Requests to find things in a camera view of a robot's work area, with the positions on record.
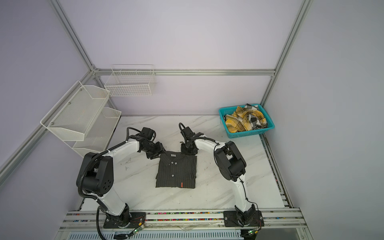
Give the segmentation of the dark grey pinstriped shirt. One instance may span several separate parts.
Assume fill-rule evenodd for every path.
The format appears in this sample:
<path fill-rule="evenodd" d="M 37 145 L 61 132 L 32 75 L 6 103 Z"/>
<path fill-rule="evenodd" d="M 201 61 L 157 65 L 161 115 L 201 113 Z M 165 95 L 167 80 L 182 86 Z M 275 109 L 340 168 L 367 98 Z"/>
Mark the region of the dark grey pinstriped shirt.
<path fill-rule="evenodd" d="M 178 152 L 160 155 L 156 188 L 194 189 L 197 177 L 197 156 Z"/>

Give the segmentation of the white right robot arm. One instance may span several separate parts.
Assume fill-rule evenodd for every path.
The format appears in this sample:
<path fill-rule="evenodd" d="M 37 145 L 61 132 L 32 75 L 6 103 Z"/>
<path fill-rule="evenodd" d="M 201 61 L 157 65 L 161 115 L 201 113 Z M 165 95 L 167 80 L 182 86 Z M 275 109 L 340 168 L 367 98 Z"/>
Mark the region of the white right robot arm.
<path fill-rule="evenodd" d="M 245 179 L 247 164 L 236 144 L 232 141 L 218 142 L 202 133 L 185 137 L 181 143 L 181 151 L 185 155 L 197 155 L 199 150 L 213 155 L 221 175 L 232 184 L 235 210 L 224 214 L 227 221 L 239 227 L 256 226 L 261 229 L 264 219 L 258 205 L 248 198 Z"/>

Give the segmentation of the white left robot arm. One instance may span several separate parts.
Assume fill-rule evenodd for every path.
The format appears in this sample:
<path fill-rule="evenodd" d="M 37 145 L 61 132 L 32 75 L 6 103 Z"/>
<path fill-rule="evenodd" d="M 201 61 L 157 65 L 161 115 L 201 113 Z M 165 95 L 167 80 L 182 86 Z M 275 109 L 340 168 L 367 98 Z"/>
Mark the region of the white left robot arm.
<path fill-rule="evenodd" d="M 114 163 L 134 154 L 146 153 L 148 159 L 157 159 L 165 149 L 160 142 L 144 137 L 132 136 L 103 152 L 87 153 L 76 180 L 78 194 L 92 199 L 99 210 L 106 214 L 106 223 L 115 228 L 127 228 L 135 222 L 128 204 L 123 202 L 114 189 Z"/>

